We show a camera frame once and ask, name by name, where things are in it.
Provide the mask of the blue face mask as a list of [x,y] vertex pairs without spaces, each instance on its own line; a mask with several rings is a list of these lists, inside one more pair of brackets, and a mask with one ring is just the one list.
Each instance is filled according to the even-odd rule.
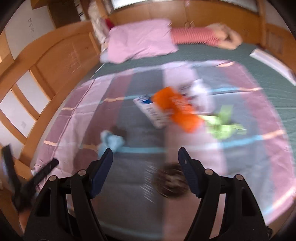
[[107,130],[101,132],[100,140],[101,143],[98,145],[98,158],[102,157],[106,149],[111,149],[113,153],[116,153],[125,144],[123,137],[115,135]]

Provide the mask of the orange snack bag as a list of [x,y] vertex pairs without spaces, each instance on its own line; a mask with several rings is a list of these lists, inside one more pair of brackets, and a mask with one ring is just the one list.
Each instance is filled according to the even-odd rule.
[[195,114],[188,100],[172,87],[156,92],[152,96],[152,101],[172,122],[187,133],[193,133],[203,124],[203,120]]

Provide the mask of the green leaf scrap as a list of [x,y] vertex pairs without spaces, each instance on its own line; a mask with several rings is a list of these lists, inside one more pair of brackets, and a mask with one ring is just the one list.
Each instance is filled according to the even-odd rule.
[[232,111],[232,105],[223,105],[218,114],[201,115],[200,118],[205,122],[207,133],[218,140],[228,139],[234,133],[246,135],[246,128],[231,120]]

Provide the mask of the white printed plastic bag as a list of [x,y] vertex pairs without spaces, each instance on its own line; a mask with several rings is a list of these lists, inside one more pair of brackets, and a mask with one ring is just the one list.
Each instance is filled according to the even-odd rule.
[[196,79],[178,87],[179,93],[187,99],[197,114],[209,114],[214,111],[215,103],[210,90],[203,79]]

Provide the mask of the white blue toothpaste box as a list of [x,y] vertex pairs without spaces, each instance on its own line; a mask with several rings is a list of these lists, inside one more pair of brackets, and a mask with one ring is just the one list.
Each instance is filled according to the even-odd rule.
[[150,120],[157,129],[162,129],[171,123],[168,115],[164,113],[158,105],[152,101],[148,95],[141,95],[133,100],[134,104]]

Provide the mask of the pink plaid bed sheet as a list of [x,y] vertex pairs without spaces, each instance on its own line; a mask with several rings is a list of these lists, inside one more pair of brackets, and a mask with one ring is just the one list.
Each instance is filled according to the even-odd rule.
[[[211,89],[217,114],[232,105],[231,120],[246,135],[234,133],[218,140],[203,123],[193,133],[171,122],[155,128],[134,104],[141,95],[203,79]],[[171,62],[102,75],[77,87],[46,137],[34,170],[52,158],[53,174],[68,177],[98,158],[100,134],[123,136],[125,144],[114,161],[102,192],[93,200],[107,235],[121,240],[182,240],[195,216],[199,200],[189,192],[164,197],[154,187],[155,173],[178,160],[178,149],[219,175],[240,173],[250,186],[266,223],[283,215],[295,201],[294,134],[259,83],[240,66],[225,63]]]

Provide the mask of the light blue pillow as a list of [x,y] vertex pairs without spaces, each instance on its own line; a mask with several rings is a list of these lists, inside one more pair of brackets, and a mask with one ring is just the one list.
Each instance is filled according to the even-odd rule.
[[100,63],[110,63],[109,55],[108,55],[108,49],[104,50],[103,52],[100,53]]

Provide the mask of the green woven bed mat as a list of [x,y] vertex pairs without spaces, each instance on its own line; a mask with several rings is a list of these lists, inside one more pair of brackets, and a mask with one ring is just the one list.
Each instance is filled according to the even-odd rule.
[[137,67],[150,67],[170,62],[225,63],[229,67],[240,66],[252,75],[274,105],[284,123],[295,121],[295,86],[271,67],[250,57],[255,45],[242,44],[236,50],[224,50],[205,45],[181,45],[173,54],[128,60],[122,64],[105,63],[93,74],[100,77]]

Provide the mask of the striped plush doll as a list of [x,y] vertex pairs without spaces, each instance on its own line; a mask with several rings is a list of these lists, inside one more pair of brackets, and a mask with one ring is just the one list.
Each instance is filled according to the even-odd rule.
[[235,50],[243,42],[242,37],[222,23],[206,27],[172,28],[171,38],[174,44],[204,44],[226,50]]

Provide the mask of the pink pillow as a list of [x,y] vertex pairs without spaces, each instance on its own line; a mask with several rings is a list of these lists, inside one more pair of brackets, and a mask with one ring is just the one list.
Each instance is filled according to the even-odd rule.
[[120,64],[130,59],[162,56],[177,51],[168,19],[118,25],[109,31],[107,57],[111,63]]

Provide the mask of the white flat tray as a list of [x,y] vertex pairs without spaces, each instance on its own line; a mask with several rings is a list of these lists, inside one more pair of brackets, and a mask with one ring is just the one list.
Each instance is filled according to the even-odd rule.
[[296,85],[295,74],[293,71],[276,57],[259,48],[254,49],[249,56],[275,70],[287,79],[293,86]]

